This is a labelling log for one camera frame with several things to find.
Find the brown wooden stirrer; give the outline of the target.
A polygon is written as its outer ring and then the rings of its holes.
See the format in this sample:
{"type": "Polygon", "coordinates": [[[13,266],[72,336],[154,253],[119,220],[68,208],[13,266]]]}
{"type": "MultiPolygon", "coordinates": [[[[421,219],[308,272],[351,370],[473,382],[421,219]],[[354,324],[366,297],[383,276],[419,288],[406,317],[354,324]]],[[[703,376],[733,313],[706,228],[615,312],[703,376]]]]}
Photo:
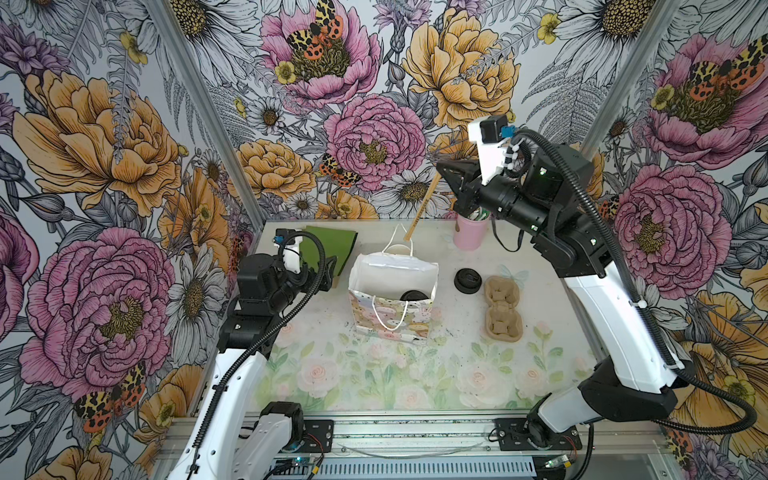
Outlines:
{"type": "Polygon", "coordinates": [[[417,225],[418,225],[419,221],[421,220],[422,216],[424,215],[425,211],[427,210],[427,207],[429,206],[429,202],[430,202],[432,196],[434,195],[434,192],[437,189],[437,186],[439,185],[441,179],[442,179],[441,175],[438,172],[436,172],[434,178],[430,182],[429,187],[428,187],[428,189],[427,189],[427,191],[426,191],[426,193],[425,193],[425,195],[424,195],[424,197],[422,199],[422,202],[421,202],[420,207],[419,207],[419,209],[418,209],[418,211],[416,213],[415,218],[413,219],[410,227],[408,228],[408,230],[406,231],[405,236],[403,237],[403,240],[405,242],[410,242],[411,241],[412,236],[413,236],[413,234],[414,234],[414,232],[415,232],[415,230],[417,228],[417,225]]]}

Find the cartoon animal paper gift bag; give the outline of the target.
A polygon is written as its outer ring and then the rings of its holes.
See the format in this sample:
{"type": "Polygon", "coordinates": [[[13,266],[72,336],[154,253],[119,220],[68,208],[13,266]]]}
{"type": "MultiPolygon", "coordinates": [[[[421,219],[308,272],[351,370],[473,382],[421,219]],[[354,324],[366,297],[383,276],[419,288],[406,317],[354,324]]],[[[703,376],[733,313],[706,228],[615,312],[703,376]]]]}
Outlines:
{"type": "Polygon", "coordinates": [[[350,272],[348,295],[360,332],[421,343],[431,331],[439,265],[415,255],[414,243],[403,240],[406,231],[403,225],[397,225],[383,248],[357,256],[350,272]],[[401,301],[401,295],[409,290],[421,291],[430,299],[401,301]]]}

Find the black plastic cup lid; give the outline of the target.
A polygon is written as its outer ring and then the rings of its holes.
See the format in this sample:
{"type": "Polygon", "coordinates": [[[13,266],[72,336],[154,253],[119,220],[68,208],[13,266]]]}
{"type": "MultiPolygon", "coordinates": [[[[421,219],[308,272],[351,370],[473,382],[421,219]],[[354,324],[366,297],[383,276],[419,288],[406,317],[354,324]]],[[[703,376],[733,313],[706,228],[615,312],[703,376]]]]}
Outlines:
{"type": "Polygon", "coordinates": [[[406,291],[400,297],[401,301],[406,301],[406,302],[417,302],[417,301],[429,300],[429,299],[430,299],[429,295],[418,290],[406,291]]]}

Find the brown pulp cup carrier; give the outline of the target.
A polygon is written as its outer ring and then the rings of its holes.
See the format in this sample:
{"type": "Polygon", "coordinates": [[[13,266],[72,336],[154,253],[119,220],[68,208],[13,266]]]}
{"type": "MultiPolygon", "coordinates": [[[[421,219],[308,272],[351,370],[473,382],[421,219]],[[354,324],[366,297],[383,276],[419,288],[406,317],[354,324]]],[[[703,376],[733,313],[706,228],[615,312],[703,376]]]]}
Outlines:
{"type": "Polygon", "coordinates": [[[523,321],[517,310],[521,294],[518,284],[510,278],[488,277],[484,285],[484,297],[488,304],[485,313],[485,330],[494,340],[514,343],[524,333],[523,321]]]}

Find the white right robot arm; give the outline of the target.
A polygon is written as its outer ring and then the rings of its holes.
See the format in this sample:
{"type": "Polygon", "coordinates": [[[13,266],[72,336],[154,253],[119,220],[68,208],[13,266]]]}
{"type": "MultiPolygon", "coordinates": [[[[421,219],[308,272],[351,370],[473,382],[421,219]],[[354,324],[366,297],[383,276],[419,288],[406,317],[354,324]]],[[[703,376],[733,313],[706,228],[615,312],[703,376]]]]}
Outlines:
{"type": "Polygon", "coordinates": [[[652,335],[641,316],[641,298],[629,292],[621,251],[598,227],[600,215],[580,211],[593,164],[566,144],[539,144],[524,174],[511,171],[511,156],[528,157],[524,140],[478,148],[481,157],[501,161],[492,178],[481,164],[440,161],[437,171],[456,196],[454,209],[469,214],[483,208],[530,234],[533,248],[551,265],[586,311],[607,356],[580,384],[544,396],[519,432],[546,449],[580,423],[660,421],[673,412],[675,391],[685,381],[675,374],[677,357],[665,360],[663,339],[652,335]]]}

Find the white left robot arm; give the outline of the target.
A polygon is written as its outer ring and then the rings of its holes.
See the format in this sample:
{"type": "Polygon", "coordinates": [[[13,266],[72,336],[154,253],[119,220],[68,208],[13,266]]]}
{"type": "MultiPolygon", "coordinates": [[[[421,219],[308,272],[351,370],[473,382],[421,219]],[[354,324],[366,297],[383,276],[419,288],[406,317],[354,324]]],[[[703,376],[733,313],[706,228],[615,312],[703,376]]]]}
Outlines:
{"type": "Polygon", "coordinates": [[[303,440],[299,404],[273,401],[244,427],[280,331],[333,283],[336,259],[306,230],[279,229],[276,253],[242,259],[237,292],[219,332],[217,355],[192,434],[172,479],[265,479],[285,448],[303,440]]]}

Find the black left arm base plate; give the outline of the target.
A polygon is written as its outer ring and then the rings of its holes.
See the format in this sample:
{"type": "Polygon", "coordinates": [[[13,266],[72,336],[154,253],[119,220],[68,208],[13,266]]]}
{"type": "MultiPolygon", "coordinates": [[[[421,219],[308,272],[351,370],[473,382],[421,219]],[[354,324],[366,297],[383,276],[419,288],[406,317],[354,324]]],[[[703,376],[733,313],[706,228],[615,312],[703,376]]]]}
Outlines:
{"type": "Polygon", "coordinates": [[[327,454],[332,451],[335,422],[330,419],[305,420],[301,438],[281,450],[287,454],[327,454]]]}

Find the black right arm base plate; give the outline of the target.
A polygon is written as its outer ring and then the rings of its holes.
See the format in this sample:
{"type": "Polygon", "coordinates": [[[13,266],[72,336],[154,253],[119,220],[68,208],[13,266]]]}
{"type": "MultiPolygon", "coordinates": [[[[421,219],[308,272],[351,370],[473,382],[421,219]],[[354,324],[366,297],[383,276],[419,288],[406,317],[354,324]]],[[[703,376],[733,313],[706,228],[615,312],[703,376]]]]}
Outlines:
{"type": "Polygon", "coordinates": [[[487,438],[497,443],[501,451],[579,452],[583,448],[575,427],[556,433],[543,423],[524,417],[495,418],[487,438]]]}

